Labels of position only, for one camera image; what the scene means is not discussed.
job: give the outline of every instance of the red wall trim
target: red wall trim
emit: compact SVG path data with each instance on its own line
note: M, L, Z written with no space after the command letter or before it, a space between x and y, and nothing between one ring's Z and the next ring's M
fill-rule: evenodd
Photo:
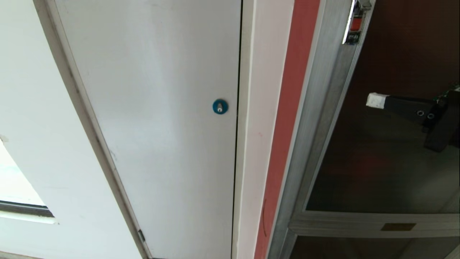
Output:
M291 145L302 85L321 0L295 0L275 132L260 214L255 259L265 259Z

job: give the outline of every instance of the metal frame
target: metal frame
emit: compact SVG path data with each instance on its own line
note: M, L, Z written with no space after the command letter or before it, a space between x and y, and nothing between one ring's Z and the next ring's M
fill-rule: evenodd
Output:
M30 257L30 256L25 256L21 254L15 254L15 253L5 253L0 251L0 259L40 259L36 257Z
M0 200L0 211L54 218L47 206Z
M322 0L315 27L305 101L297 115L299 128L278 215L269 259L288 259L299 235L341 238L420 238L458 236L459 214L384 214L307 211L306 204L319 172L345 94L362 48L372 9L363 20L361 41L342 45L348 12L355 0ZM382 231L386 223L416 224L410 231Z

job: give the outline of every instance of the door frame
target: door frame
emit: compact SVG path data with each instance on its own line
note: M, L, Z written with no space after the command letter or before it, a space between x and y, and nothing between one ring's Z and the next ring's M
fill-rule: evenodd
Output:
M293 151L280 192L269 259L289 258L297 237L421 238L458 236L460 214L384 214L307 211L323 157L345 99L372 9L356 45L343 45L346 18L355 0L321 0L303 88L306 89ZM415 223L410 231L382 231L387 223Z
M54 61L118 207L139 253L142 258L149 259L151 258L150 250L142 240L142 232L139 224L134 216L127 194L122 187L120 176L110 155L109 148L105 143L104 136L96 119L96 114L86 94L83 81L70 50L70 45L65 36L56 2L54 0L33 0L33 2Z

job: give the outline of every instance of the white door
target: white door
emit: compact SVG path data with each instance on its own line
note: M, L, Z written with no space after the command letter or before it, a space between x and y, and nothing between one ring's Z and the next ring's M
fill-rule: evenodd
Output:
M0 251L44 259L141 259L34 3L0 0L0 34L0 203L44 203L54 216L0 207ZM31 187L20 188L20 173L8 168L13 164ZM11 197L33 190L40 199Z
M230 258L241 2L57 1L154 258ZM228 103L225 114L213 102Z

